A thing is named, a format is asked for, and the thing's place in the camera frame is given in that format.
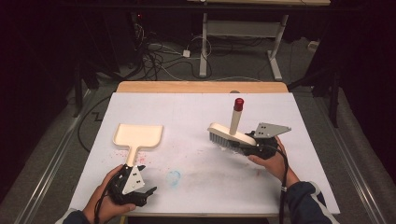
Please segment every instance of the floor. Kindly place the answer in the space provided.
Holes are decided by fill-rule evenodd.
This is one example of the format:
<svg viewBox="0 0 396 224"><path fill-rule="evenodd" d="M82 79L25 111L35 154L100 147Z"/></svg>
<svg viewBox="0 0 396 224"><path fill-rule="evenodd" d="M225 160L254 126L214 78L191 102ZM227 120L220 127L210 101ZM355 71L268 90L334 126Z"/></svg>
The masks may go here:
<svg viewBox="0 0 396 224"><path fill-rule="evenodd" d="M160 42L153 43L150 48L157 50L152 55L155 55L156 63L162 62L161 70L155 72L147 59L146 74L142 71L131 79L274 81L265 55L273 46L272 40L238 38L212 41L213 49L208 58L211 76L206 79L196 77L199 67L197 60L179 59L179 53L185 47ZM308 43L304 38L293 43L282 42L276 60L286 84L304 76L314 56L314 52L306 48ZM194 46L191 46L191 50L192 58L199 57ZM127 74L131 70L124 67L121 74ZM12 189L0 204L0 223L54 223L67 210L89 156L89 149L100 128L101 118L106 113L107 97L118 85L103 74L98 74L98 79L99 89L86 91L85 106L77 118L73 117L75 98L73 92L70 93L69 105L48 127ZM314 98L310 87L299 87L292 92L340 207L341 214L336 217L337 220L341 223L391 223L396 218L396 205L393 203L396 200L396 188L365 139L342 90L337 129L327 117L327 97ZM276 217L268 220L277 223ZM191 218L144 219L135 223L187 221L242 222L239 219ZM258 223L261 220L243 222ZM109 223L120 223L120 218L116 217Z"/></svg>

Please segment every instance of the wooden brush handle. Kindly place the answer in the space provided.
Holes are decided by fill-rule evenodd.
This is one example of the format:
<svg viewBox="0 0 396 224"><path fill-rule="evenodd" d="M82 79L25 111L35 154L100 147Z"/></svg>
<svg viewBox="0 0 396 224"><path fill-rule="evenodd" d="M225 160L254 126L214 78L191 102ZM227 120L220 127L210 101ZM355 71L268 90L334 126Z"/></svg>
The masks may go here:
<svg viewBox="0 0 396 224"><path fill-rule="evenodd" d="M244 100L242 98L236 98L235 104L233 105L233 117L231 118L230 135L235 135L238 129L239 120L241 119L242 110L244 108Z"/></svg>

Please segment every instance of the table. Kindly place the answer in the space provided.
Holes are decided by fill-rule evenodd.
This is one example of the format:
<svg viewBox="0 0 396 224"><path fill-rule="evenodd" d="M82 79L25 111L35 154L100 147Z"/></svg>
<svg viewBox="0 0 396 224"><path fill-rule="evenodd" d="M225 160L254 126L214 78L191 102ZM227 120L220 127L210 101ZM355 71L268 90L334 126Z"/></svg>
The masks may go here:
<svg viewBox="0 0 396 224"><path fill-rule="evenodd" d="M338 214L292 94L283 83L264 82L122 82L110 101L70 207L83 208L91 195L88 192L125 161L127 151L111 142L118 123L161 124L161 143L153 150L140 151L136 161L147 166L142 171L147 187L158 189L148 204L129 216L276 216L280 182L263 167L208 139L209 121L229 122L237 97L245 99L238 131L254 130L258 120L291 126L291 132L280 136L289 148L290 166L302 180L315 181L329 211Z"/></svg>
<svg viewBox="0 0 396 224"><path fill-rule="evenodd" d="M252 4L252 5L283 5L283 6L328 6L330 0L189 0L192 2L226 3L226 4ZM214 21L207 19L207 13L203 17L202 49L200 61L200 77L206 77L207 53L206 43L208 35L231 35L252 37L274 37L275 43L272 50L267 51L268 60L276 81L282 80L279 66L276 62L276 54L286 28L289 15L283 15L281 22L258 22L258 21Z"/></svg>

